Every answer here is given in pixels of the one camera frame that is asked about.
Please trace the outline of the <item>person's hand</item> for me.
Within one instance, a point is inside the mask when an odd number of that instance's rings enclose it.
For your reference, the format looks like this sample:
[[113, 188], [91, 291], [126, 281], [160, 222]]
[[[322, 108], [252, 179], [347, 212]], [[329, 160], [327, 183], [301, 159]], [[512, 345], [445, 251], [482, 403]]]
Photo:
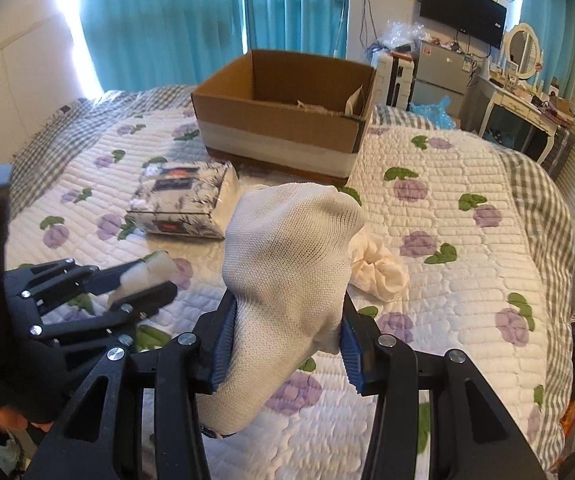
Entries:
[[10, 406], [2, 406], [0, 408], [1, 431], [24, 431], [29, 426], [34, 426], [43, 432], [49, 432], [53, 423], [40, 424], [39, 422], [29, 422], [21, 413], [15, 411], [15, 409]]

